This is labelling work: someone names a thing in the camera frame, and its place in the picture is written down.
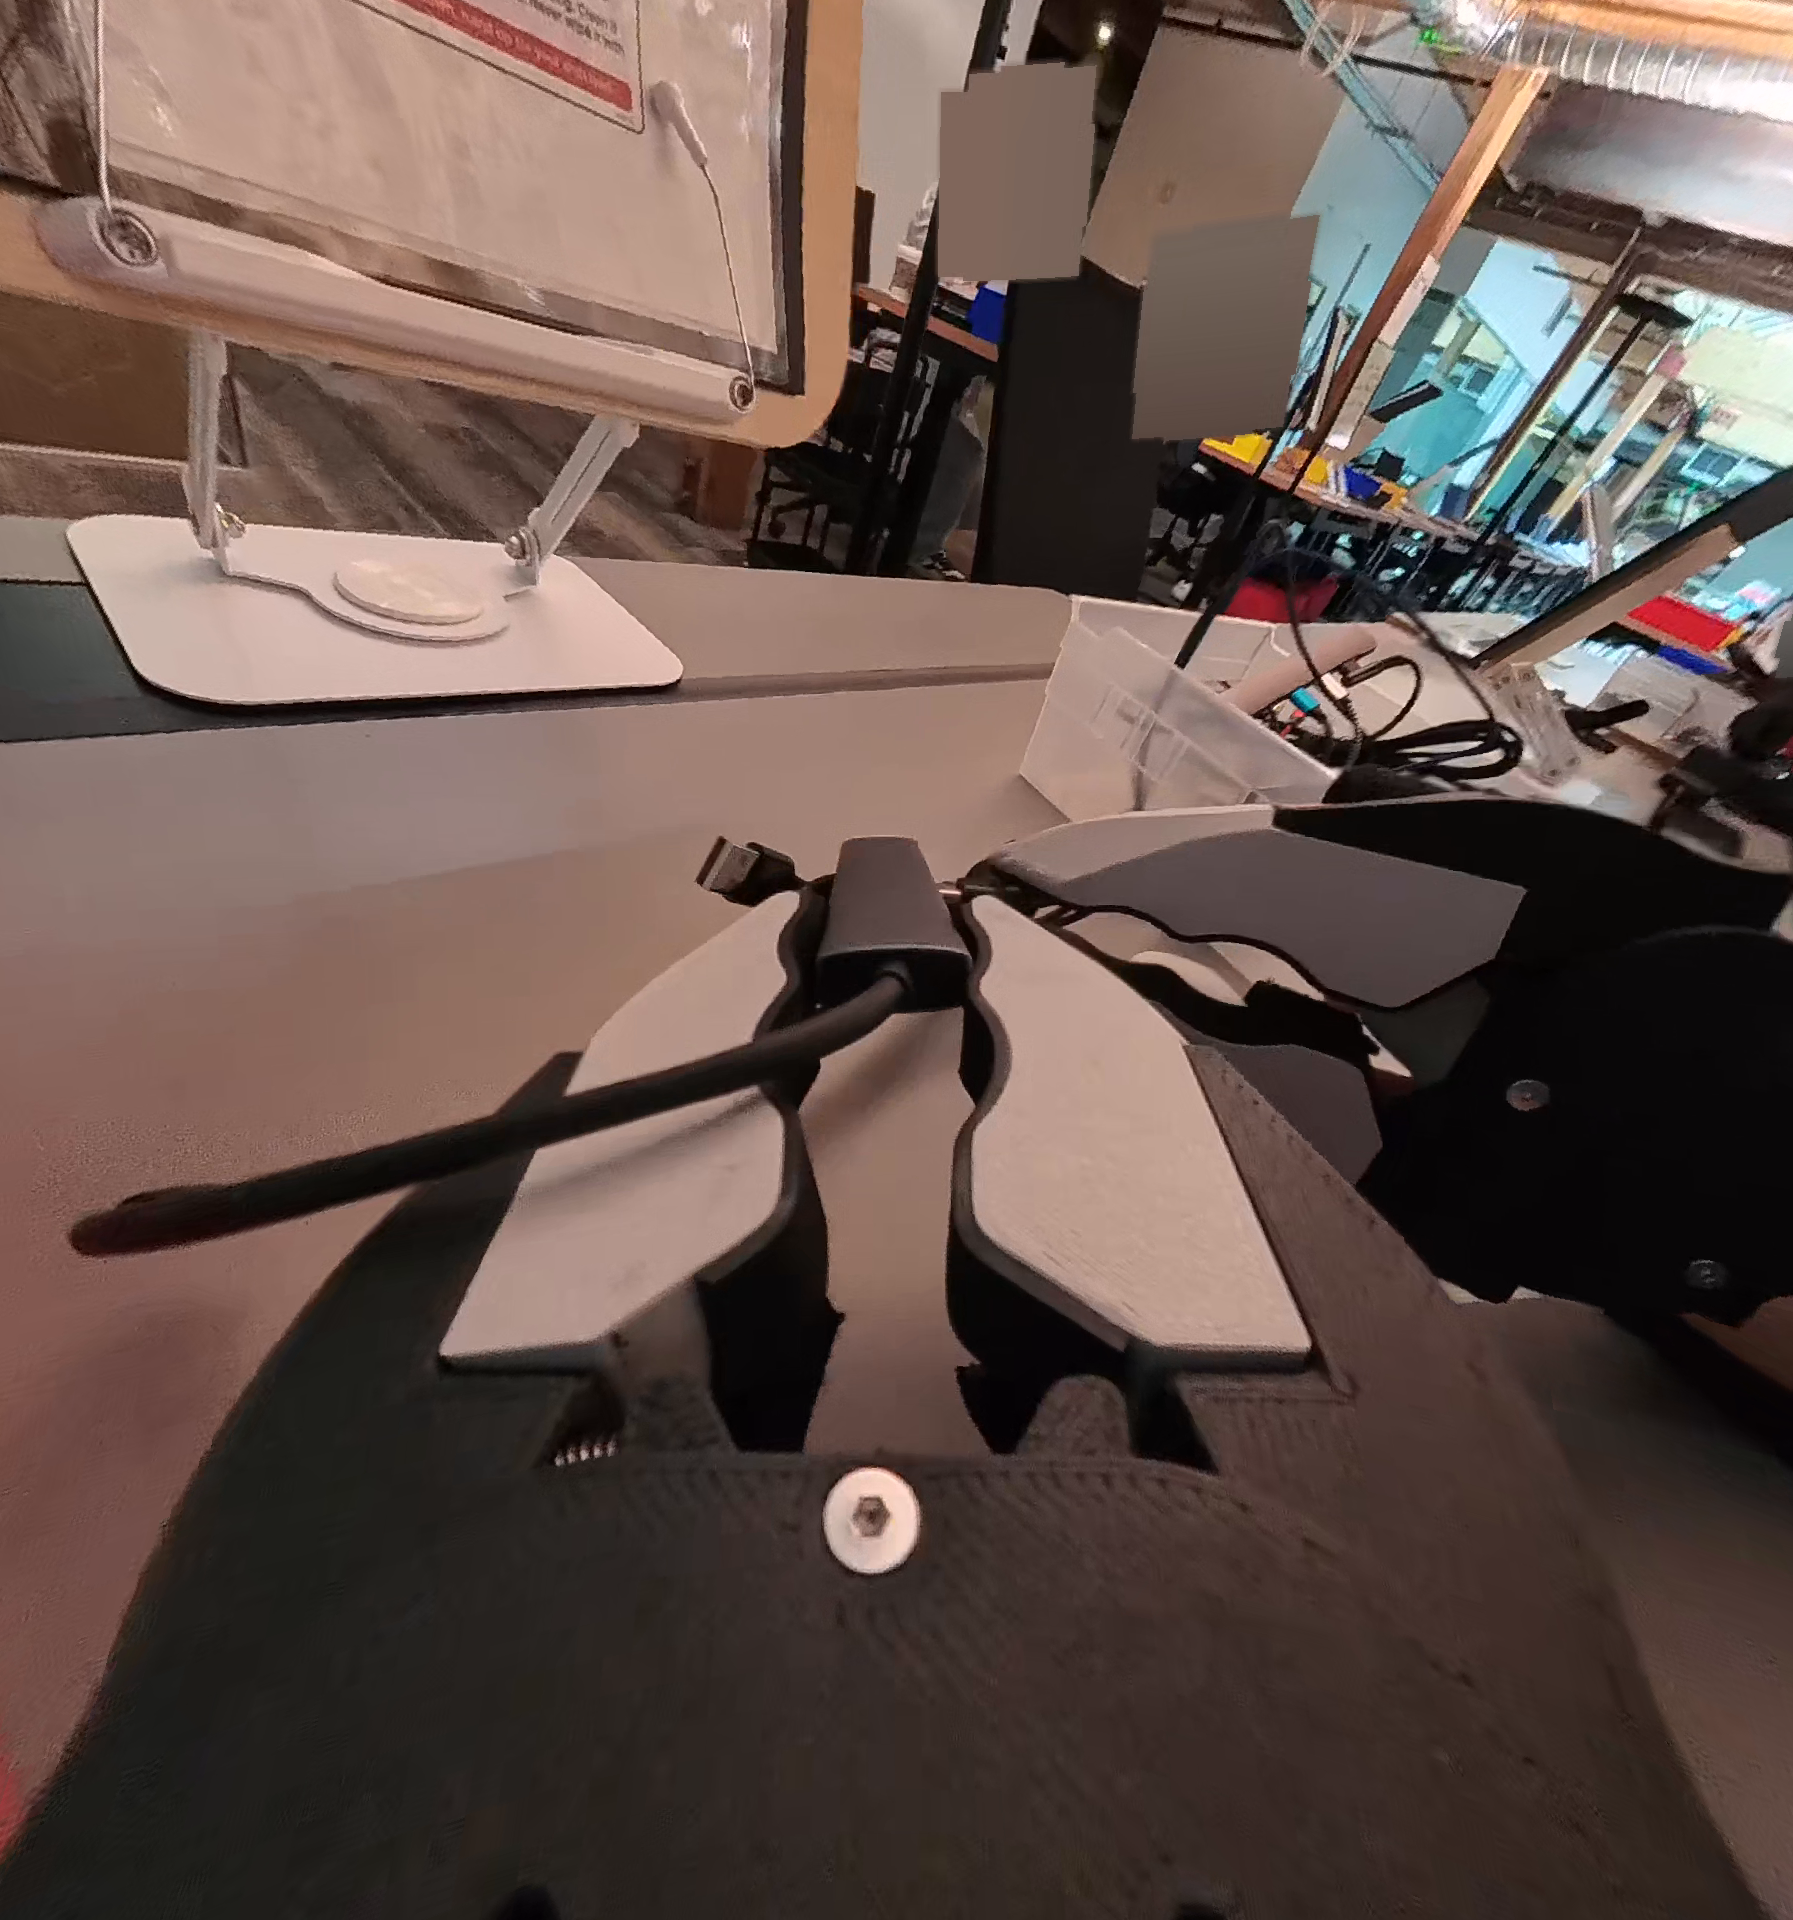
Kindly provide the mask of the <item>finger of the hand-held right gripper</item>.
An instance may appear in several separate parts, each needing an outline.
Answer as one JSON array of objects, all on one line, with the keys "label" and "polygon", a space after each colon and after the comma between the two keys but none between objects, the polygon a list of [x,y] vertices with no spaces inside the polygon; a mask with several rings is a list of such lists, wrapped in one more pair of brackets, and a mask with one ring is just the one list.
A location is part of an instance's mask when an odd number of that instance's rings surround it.
[{"label": "finger of the hand-held right gripper", "polygon": [[1121,981],[1186,1044],[1198,1089],[1257,1093],[1312,1151],[1358,1186],[1380,1151],[1380,1103],[1412,1091],[1350,1007],[1308,986],[1244,980],[1219,957],[1141,952]]},{"label": "finger of the hand-held right gripper", "polygon": [[1403,1009],[1488,967],[1524,891],[1278,824],[1270,804],[1128,812],[1019,837],[988,867],[1180,941],[1272,952],[1319,991]]}]

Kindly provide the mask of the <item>black column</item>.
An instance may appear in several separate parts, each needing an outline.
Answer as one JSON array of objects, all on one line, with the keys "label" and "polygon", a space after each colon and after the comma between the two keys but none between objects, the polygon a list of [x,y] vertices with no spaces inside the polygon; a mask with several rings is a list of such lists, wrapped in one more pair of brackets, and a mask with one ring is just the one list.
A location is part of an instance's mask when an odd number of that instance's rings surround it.
[{"label": "black column", "polygon": [[1130,435],[1141,293],[1086,261],[1012,284],[976,529],[976,581],[1141,596],[1163,444]]}]

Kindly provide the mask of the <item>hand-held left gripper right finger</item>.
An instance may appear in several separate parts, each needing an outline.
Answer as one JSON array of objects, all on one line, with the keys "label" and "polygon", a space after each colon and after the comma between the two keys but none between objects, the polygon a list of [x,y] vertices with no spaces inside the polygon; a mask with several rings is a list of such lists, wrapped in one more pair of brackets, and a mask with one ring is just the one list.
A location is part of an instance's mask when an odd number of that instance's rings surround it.
[{"label": "hand-held left gripper right finger", "polygon": [[1019,1447],[1060,1380],[1130,1438],[1186,1447],[1186,1378],[1299,1378],[1313,1332],[1235,1166],[1193,1044],[1090,947],[997,895],[973,947],[950,1161],[948,1314],[963,1404]]}]

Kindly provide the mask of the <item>clear acrylic organizer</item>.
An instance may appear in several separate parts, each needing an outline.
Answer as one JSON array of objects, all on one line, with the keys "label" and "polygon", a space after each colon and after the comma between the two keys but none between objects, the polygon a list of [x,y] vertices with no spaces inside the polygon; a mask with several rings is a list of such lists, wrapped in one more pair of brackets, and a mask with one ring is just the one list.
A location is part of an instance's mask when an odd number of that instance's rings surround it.
[{"label": "clear acrylic organizer", "polygon": [[1067,820],[1317,803],[1333,768],[1264,714],[1312,683],[1291,625],[1069,596],[1021,778]]}]

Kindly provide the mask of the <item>tilted dark board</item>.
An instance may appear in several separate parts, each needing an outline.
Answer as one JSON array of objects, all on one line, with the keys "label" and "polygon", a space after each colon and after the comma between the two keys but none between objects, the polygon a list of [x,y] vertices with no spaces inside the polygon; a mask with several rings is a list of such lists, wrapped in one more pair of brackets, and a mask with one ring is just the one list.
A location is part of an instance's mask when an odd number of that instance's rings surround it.
[{"label": "tilted dark board", "polygon": [[1649,552],[1606,572],[1600,581],[1581,588],[1549,612],[1524,622],[1502,641],[1488,644],[1470,658],[1479,675],[1540,665],[1568,647],[1626,619],[1641,604],[1681,588],[1708,566],[1727,563],[1740,545],[1793,523],[1793,468],[1779,470],[1762,485],[1734,494],[1713,511],[1702,514],[1676,537],[1657,542]]}]

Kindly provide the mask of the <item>grey usb hub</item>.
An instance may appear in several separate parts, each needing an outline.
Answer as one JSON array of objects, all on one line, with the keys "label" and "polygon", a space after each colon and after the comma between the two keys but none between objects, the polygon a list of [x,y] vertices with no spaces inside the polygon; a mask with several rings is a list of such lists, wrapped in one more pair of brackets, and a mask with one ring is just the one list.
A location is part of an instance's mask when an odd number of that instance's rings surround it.
[{"label": "grey usb hub", "polygon": [[906,1012],[948,1012],[963,1007],[973,967],[950,899],[911,837],[849,837],[838,847],[814,947],[818,1009],[890,988]]}]

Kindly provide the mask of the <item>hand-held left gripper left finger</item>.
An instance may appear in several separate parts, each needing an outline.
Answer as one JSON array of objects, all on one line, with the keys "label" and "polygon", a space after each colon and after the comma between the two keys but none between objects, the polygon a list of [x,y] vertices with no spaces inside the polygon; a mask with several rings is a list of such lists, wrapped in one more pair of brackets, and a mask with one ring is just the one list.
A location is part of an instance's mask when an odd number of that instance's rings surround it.
[{"label": "hand-held left gripper left finger", "polygon": [[833,1338],[805,1127],[749,1089],[541,1148],[441,1362],[613,1394],[681,1362],[745,1443],[797,1447]]}]

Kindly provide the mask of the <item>printed instruction sheet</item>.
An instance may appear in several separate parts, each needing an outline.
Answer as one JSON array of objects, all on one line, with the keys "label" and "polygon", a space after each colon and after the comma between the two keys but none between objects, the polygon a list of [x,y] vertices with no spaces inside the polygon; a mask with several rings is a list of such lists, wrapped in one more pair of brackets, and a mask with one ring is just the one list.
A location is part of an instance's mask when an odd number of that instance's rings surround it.
[{"label": "printed instruction sheet", "polygon": [[793,4],[102,4],[116,186],[785,380]]}]

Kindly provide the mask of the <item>white document stand frame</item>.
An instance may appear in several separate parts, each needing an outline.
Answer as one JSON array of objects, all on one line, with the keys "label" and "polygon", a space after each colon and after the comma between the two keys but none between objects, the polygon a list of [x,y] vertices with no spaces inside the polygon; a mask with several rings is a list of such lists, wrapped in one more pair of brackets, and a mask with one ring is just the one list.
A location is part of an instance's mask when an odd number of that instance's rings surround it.
[{"label": "white document stand frame", "polygon": [[92,514],[66,530],[124,663],[153,689],[204,708],[276,710],[681,683],[681,658],[557,550],[646,420],[746,420],[760,385],[739,289],[741,367],[719,367],[532,325],[298,247],[95,194],[43,204],[33,228],[55,269],[103,289],[196,298],[600,403],[545,494],[499,542],[259,525],[219,499],[227,339],[191,333],[185,523]]}]

